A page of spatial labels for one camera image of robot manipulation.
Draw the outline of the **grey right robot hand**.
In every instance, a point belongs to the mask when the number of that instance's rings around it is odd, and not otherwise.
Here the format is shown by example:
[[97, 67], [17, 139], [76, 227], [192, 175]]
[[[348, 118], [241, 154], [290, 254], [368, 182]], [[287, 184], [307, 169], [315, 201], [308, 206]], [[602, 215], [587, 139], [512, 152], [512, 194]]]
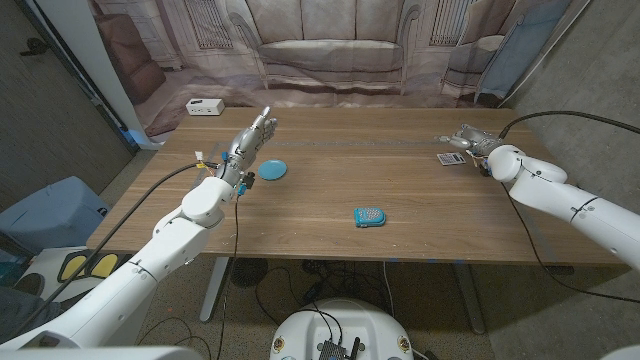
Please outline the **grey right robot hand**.
[[434, 139], [440, 143], [448, 143], [463, 149], [474, 159], [474, 164], [485, 177], [491, 176], [488, 165], [490, 153], [504, 144], [502, 139], [468, 124], [462, 124], [461, 129], [453, 135], [435, 136]]

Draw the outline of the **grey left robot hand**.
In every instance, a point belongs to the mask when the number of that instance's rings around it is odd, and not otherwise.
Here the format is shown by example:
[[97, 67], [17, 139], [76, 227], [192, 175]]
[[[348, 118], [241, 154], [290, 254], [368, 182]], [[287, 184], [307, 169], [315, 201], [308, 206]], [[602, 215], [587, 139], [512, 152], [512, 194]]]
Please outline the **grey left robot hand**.
[[273, 136], [278, 126], [277, 120], [270, 116], [271, 108], [265, 107], [255, 118], [252, 125], [241, 130], [232, 140], [227, 158], [216, 170], [215, 176], [232, 187], [238, 185], [245, 173], [254, 163], [257, 153]]

